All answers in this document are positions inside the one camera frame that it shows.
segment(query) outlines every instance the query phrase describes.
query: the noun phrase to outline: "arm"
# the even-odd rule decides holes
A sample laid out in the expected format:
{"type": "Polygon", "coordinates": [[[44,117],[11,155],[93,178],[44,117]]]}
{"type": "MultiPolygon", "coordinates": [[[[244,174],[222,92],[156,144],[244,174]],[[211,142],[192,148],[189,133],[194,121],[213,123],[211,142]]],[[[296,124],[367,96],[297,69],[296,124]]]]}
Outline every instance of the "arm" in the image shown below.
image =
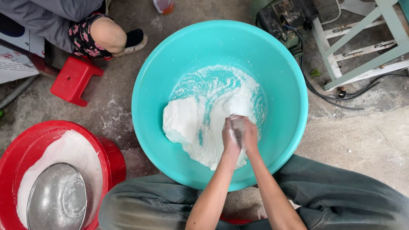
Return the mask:
{"type": "Polygon", "coordinates": [[[257,147],[257,126],[247,118],[245,118],[243,141],[271,228],[274,230],[307,230],[300,216],[264,165],[257,147]]]}
{"type": "Polygon", "coordinates": [[[193,206],[185,230],[216,229],[240,154],[240,147],[231,139],[229,129],[230,121],[226,118],[222,132],[225,149],[211,180],[193,206]]]}

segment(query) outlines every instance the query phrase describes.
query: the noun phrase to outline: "spilled flour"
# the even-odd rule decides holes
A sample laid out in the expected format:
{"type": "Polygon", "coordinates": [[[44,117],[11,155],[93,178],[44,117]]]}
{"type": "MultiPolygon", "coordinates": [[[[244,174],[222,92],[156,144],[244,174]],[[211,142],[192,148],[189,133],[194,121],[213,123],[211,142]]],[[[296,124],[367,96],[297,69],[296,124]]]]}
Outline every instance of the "spilled flour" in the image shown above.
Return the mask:
{"type": "Polygon", "coordinates": [[[86,224],[88,226],[97,213],[102,196],[102,168],[98,153],[85,137],[76,131],[66,131],[60,139],[51,143],[43,156],[31,166],[21,180],[17,193],[17,215],[27,228],[27,203],[31,188],[37,177],[50,165],[65,162],[81,170],[91,183],[94,192],[92,212],[86,224]]]}
{"type": "MultiPolygon", "coordinates": [[[[215,170],[222,152],[222,129],[225,118],[231,114],[248,116],[257,124],[259,140],[265,119],[265,100],[260,85],[244,71],[226,65],[214,65],[189,73],[177,85],[173,99],[194,97],[197,107],[195,138],[182,144],[193,160],[215,170]]],[[[236,169],[247,164],[241,151],[236,169]]]]}

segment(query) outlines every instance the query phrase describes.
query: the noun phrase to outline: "gray jeans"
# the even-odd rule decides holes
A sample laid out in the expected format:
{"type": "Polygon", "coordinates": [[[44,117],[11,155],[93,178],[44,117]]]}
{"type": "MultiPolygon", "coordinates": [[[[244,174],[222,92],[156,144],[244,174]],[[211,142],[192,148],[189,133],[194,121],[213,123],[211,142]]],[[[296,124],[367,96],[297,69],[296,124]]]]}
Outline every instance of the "gray jeans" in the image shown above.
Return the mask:
{"type": "MultiPolygon", "coordinates": [[[[409,228],[409,198],[371,177],[293,155],[274,175],[285,195],[301,205],[308,229],[409,228]]],[[[184,229],[201,191],[163,174],[126,180],[102,201],[104,230],[184,229]]],[[[244,225],[219,221],[217,230],[270,230],[267,219],[244,225]]]]}

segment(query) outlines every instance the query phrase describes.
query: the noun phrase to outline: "stainless steel strainer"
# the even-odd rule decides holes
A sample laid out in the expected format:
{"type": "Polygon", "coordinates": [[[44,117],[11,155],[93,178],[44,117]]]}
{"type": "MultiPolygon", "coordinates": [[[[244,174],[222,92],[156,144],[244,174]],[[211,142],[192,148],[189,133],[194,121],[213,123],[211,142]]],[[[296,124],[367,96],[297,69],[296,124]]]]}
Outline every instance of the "stainless steel strainer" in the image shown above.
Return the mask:
{"type": "Polygon", "coordinates": [[[35,181],[27,204],[29,230],[81,230],[92,212],[92,187],[68,163],[46,168],[35,181]]]}

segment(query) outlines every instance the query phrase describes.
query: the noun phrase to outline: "concrete floor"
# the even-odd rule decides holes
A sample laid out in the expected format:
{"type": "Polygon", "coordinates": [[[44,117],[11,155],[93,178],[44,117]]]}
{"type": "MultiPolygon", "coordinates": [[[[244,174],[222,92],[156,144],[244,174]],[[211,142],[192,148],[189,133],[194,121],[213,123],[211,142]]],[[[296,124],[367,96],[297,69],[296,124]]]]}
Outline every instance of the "concrete floor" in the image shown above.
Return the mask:
{"type": "MultiPolygon", "coordinates": [[[[4,109],[0,119],[0,156],[10,142],[30,126],[46,120],[69,120],[97,135],[112,139],[122,150],[127,164],[127,178],[156,174],[159,170],[147,159],[136,139],[131,120],[131,95],[136,76],[149,53],[167,36],[193,23],[229,19],[249,23],[251,0],[174,0],[175,9],[169,16],[159,15],[151,0],[114,0],[110,16],[125,31],[141,28],[149,42],[142,51],[109,62],[98,61],[105,70],[102,78],[94,77],[88,84],[84,99],[86,108],[69,104],[49,92],[50,77],[39,77],[14,103],[4,109]]],[[[315,1],[322,21],[338,14],[334,0],[315,1]]],[[[341,18],[325,29],[352,23],[363,17],[342,12],[341,18]]],[[[385,27],[367,29],[343,50],[387,41],[385,27]]],[[[323,93],[322,85],[329,79],[318,48],[311,34],[305,43],[305,68],[319,68],[321,76],[313,80],[323,93]]],[[[341,70],[355,68],[377,54],[367,54],[341,63],[341,70]]],[[[351,92],[367,81],[346,86],[351,92]]],[[[16,82],[0,85],[3,98],[16,82]]],[[[409,80],[385,78],[362,97],[345,103],[364,106],[365,111],[336,108],[309,92],[309,116],[303,139],[296,154],[333,166],[372,176],[409,196],[409,80]]],[[[256,188],[247,188],[228,195],[224,213],[227,217],[255,219],[261,198],[256,188]]]]}

